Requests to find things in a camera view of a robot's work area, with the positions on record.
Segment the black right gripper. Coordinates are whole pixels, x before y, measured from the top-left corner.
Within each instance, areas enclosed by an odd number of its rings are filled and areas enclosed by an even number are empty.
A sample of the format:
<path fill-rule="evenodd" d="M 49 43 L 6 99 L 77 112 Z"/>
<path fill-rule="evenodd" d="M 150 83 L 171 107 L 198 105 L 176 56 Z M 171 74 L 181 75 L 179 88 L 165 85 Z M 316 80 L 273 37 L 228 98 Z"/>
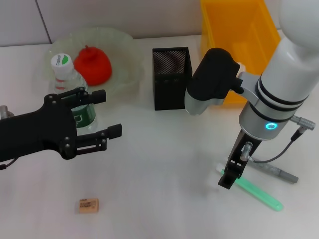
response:
<path fill-rule="evenodd" d="M 247 164 L 247 160 L 240 159 L 240 156 L 242 154 L 242 149 L 247 142 L 252 143 L 252 148 L 249 152 L 249 156 L 252 156 L 252 154 L 260 145 L 261 141 L 249 136 L 241 129 L 228 157 L 225 170 L 222 170 L 223 174 L 218 182 L 219 186 L 230 189 L 235 183 L 236 179 L 241 177 Z"/>

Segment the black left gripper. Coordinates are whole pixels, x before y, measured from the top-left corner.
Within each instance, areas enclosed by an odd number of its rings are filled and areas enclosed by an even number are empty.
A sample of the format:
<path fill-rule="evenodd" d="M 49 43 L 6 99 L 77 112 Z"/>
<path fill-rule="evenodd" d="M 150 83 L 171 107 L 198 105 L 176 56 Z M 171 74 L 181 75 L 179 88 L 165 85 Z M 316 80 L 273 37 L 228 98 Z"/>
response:
<path fill-rule="evenodd" d="M 54 150 L 63 159 L 77 154 L 107 150 L 107 140 L 122 136 L 123 127 L 116 124 L 107 129 L 77 136 L 71 109 L 106 101 L 105 90 L 87 92 L 84 87 L 45 96 L 42 107 L 34 112 L 0 121 L 1 162 L 43 150 Z"/>

